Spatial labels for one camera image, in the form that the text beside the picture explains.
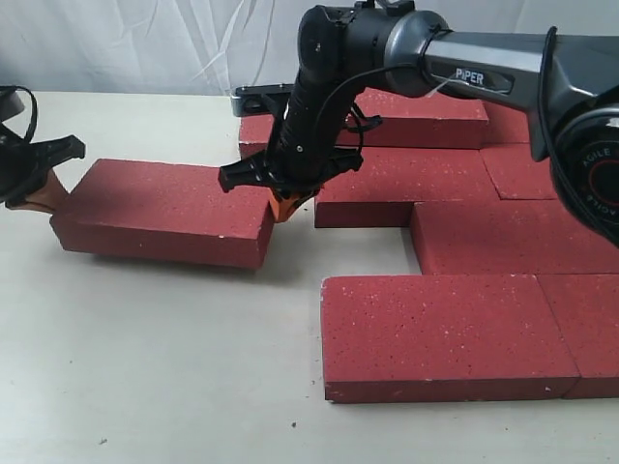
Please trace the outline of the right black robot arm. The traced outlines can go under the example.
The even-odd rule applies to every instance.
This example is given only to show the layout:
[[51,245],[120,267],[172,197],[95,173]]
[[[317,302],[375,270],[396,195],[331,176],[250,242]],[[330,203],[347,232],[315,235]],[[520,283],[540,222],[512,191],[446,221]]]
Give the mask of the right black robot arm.
[[618,240],[618,40],[614,36],[456,32],[411,1],[317,5],[297,32],[291,84],[243,86],[238,117],[269,114],[267,146],[223,166],[223,190],[269,189],[285,221],[338,175],[358,170],[360,148],[341,148],[352,118],[364,135],[380,118],[356,104],[367,89],[407,98],[437,92],[522,113],[531,156],[547,161],[555,192],[580,223]]

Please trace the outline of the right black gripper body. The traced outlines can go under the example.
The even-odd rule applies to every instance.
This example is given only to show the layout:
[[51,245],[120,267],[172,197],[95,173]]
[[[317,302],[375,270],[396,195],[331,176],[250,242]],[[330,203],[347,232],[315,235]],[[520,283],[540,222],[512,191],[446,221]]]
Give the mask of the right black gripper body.
[[239,186],[316,191],[338,175],[360,169],[361,150],[337,146],[358,92],[334,85],[292,85],[286,109],[273,116],[267,147],[220,168],[223,191]]

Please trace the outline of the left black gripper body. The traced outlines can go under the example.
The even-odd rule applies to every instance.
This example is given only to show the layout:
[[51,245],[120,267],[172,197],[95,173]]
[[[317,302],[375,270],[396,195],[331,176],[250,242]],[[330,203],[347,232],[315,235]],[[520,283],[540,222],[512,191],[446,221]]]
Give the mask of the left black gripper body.
[[74,135],[31,143],[1,126],[1,202],[14,203],[44,185],[50,169],[85,157],[85,144]]

